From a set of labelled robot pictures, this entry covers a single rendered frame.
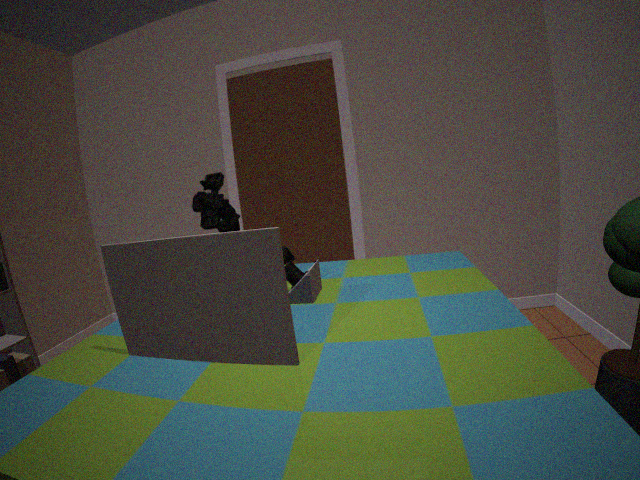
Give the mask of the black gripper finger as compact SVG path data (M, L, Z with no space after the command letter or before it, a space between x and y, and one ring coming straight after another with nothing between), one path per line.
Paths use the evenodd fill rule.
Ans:
M203 187L203 191L204 190L211 190L212 188L219 188L220 185L220 180L211 180L211 181L199 181L204 187Z
M218 207L208 202L206 199L202 197L198 197L201 206L201 217L212 217L216 216L218 212Z

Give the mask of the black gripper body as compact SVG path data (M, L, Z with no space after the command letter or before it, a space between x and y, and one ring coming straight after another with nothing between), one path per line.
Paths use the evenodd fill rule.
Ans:
M220 220L222 216L225 216L229 210L230 210L230 205L229 205L229 199L226 198L224 199L224 195L223 194L218 194L218 190L220 189L220 187L223 185L223 180L224 180L224 176L221 172L217 172L215 174L208 174L205 178L206 181L211 181L211 180L220 180L220 185L219 188L212 188L211 189L211 193L209 193L209 195L207 196L207 201L212 203L213 205L216 205L218 207L218 212L217 212L217 216L212 216L212 217L204 217L201 218L201 227L203 229L211 229L211 228L218 228L220 226Z

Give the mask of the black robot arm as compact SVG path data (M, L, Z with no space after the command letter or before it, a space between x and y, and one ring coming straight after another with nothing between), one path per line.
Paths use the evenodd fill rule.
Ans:
M202 197L207 200L207 196L209 195L209 193L210 192L197 192L197 194L193 198L192 204L194 212L201 212L201 206L198 197ZM236 214L234 207L230 205L229 212L225 216L221 217L222 220L220 221L220 226L217 229L219 230L219 232L240 231L240 217L240 215ZM294 286L304 277L307 271L303 273L292 263L295 257L287 247L282 246L282 253L284 265L288 262L288 264L285 266L286 281L292 285L292 288L294 288Z

